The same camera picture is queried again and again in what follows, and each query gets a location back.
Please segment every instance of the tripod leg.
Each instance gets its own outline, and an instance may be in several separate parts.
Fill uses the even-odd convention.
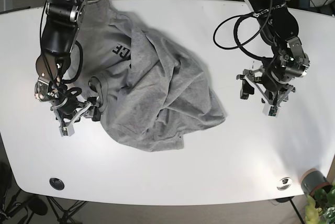
[[[51,207],[51,209],[52,209],[54,215],[56,215],[56,218],[57,218],[57,221],[58,221],[58,220],[59,220],[59,215],[57,214],[57,211],[56,211],[56,209],[54,208],[54,206],[53,206],[53,204],[52,204],[52,202],[51,202],[51,200],[50,200],[50,197],[47,197],[47,200],[48,200],[48,202],[49,202],[49,204],[50,204],[50,207]]]
[[[13,211],[9,212],[7,214],[8,217],[13,217],[15,214],[17,214],[19,211],[21,211],[22,209],[24,209],[29,202],[31,202],[31,200],[35,199],[36,195],[31,196],[29,199],[27,199],[26,201],[24,201],[23,203],[21,203],[17,208],[15,208]]]
[[[27,220],[26,224],[30,223],[30,221],[31,221],[31,219],[32,219],[33,216],[34,216],[34,213],[32,212],[31,215],[29,216],[29,219]]]

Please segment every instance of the green leaf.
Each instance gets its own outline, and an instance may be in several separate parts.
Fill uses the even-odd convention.
[[[327,200],[329,204],[331,205],[335,204],[335,189],[327,194]]]
[[[306,221],[319,221],[319,212],[314,206],[306,206]]]
[[[323,216],[329,220],[329,223],[333,223],[335,221],[335,207],[329,207]]]
[[[323,188],[315,191],[314,198],[319,203],[321,208],[324,208],[328,202],[327,193]]]
[[[315,207],[315,200],[310,195],[307,195],[307,203],[309,206]]]

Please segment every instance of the gray t-shirt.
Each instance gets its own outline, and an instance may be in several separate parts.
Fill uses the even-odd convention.
[[[192,56],[156,31],[140,30],[109,0],[87,5],[77,40],[84,63],[74,85],[84,98],[99,95],[101,124],[115,141],[145,151],[181,149],[183,134],[225,120]],[[77,49],[71,59],[74,76]]]

